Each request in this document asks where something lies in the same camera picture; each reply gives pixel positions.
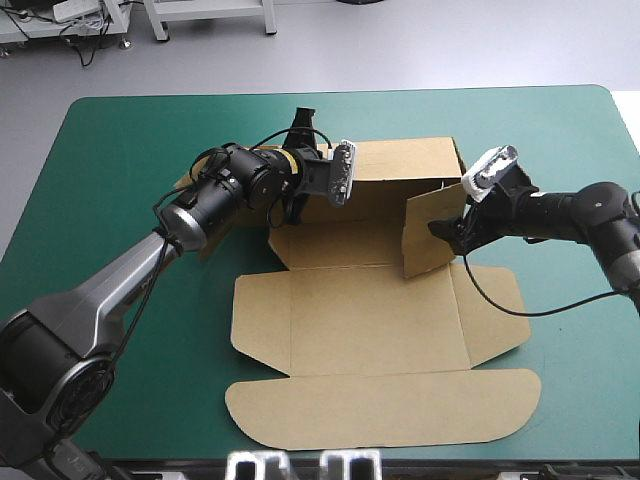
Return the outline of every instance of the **rounded cardboard flap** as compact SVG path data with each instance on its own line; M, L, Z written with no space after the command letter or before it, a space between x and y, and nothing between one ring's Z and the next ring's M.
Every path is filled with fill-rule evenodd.
M531 370L239 382L226 403L253 440L286 450L488 442L529 420L541 382Z

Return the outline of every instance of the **green tabletop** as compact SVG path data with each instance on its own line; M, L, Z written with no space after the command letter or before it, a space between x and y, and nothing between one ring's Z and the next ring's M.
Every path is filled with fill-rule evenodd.
M640 186L638 153L611 95L595 86L86 98L69 109L0 264L0 314L91 275L155 226L150 206L196 154L284 128L297 106L316 108L316 127L335 139L453 136L468 165L488 148L515 145L545 191L601 180ZM259 448L231 420L224 391L280 376L229 342L235 278L283 268L265 239L264 229L238 228L206 262L187 255L167 270L115 387L76 436L81 445L120 458ZM515 271L530 310L607 289L589 250L568 242L504 239L472 258ZM524 428L487 444L384 455L635 458L640 320L631 302L607 299L531 327L525 345L481 367L524 367L541 377L540 404Z

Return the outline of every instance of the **unfolded cardboard box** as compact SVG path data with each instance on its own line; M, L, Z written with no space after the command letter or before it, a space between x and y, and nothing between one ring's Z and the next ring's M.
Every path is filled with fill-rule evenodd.
M526 423L537 375L473 367L525 342L528 320L488 305L427 229L462 212L463 169L451 138L361 142L348 204L312 198L302 225L271 232L289 271L236 281L231 340L289 378L229 387L247 435L288 450L437 445ZM522 309L511 272L475 272Z

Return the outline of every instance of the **gray floor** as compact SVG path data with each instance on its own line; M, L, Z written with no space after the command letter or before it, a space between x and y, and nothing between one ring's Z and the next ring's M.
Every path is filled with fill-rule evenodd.
M276 13L275 36L258 18L226 19L172 24L161 44L137 10L134 49L100 51L87 70L59 42L0 60L0 256L80 97L583 83L640 90L638 0L318 2Z

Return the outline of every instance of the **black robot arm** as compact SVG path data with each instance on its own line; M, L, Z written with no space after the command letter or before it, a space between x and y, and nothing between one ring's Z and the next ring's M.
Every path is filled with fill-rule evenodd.
M431 232L456 255L505 236L528 243L556 239L588 245L611 287L640 309L640 217L629 193L611 182L576 193L540 192L517 156L511 146L485 153L463 177L467 214L431 222Z
M270 211L282 202L283 221L295 224L310 194L334 206L347 201L355 145L328 142L325 157L312 115L298 109L282 147L230 143L203 152L192 182L155 206L158 228L81 285L38 298L0 323L0 460L38 480L126 476L70 437L108 393L160 271L226 233L242 210ZM125 331L123 316L141 296Z

